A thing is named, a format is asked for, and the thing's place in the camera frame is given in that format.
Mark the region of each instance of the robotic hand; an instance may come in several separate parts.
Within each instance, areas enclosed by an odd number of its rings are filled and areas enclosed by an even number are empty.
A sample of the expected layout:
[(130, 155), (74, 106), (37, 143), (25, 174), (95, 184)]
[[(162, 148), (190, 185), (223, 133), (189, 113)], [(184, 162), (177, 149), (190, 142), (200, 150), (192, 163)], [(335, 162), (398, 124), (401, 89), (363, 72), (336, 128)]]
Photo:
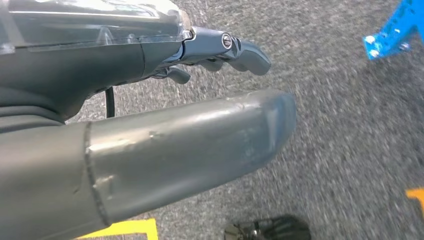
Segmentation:
[(296, 125), (278, 90), (65, 124), (112, 86), (184, 84), (176, 65), (223, 63), (270, 68), (257, 46), (191, 26), (168, 0), (0, 1), (1, 238), (76, 238), (273, 159)]

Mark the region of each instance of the yellow floor marking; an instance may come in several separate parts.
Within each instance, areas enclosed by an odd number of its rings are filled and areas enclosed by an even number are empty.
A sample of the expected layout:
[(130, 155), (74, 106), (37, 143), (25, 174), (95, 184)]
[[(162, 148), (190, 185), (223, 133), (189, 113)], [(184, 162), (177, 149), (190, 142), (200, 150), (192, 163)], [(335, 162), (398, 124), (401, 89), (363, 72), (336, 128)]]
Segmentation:
[(159, 240), (156, 220), (129, 220), (112, 224), (110, 227), (81, 236), (77, 239), (98, 238), (125, 234), (146, 234), (148, 240)]
[(409, 199), (418, 199), (421, 203), (422, 216), (424, 217), (424, 188), (406, 190)]

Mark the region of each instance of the transparent plastic cover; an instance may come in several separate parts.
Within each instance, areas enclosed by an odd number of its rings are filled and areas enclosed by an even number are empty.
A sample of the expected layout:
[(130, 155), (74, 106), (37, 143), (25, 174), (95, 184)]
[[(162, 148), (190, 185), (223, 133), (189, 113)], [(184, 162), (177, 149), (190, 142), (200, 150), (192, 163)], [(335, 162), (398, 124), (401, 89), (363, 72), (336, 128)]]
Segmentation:
[(169, 0), (0, 0), (0, 23), (0, 54), (181, 42), (191, 29)]

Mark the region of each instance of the wire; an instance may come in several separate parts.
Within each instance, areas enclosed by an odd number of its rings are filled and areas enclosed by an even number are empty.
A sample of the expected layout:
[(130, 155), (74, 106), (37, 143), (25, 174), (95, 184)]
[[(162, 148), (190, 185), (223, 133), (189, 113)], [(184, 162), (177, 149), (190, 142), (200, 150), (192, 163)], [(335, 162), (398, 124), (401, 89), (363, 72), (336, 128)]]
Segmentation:
[(106, 97), (106, 118), (115, 117), (115, 95), (114, 95), (114, 87), (109, 87), (104, 92)]

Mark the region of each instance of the blue robot part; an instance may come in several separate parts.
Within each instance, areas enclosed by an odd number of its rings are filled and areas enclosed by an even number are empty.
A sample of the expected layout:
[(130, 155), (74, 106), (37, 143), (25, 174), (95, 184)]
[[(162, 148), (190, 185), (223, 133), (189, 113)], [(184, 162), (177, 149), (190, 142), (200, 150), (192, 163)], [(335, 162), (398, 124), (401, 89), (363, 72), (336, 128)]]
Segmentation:
[(403, 0), (379, 33), (362, 40), (374, 60), (409, 51), (409, 40), (417, 33), (424, 42), (424, 0)]

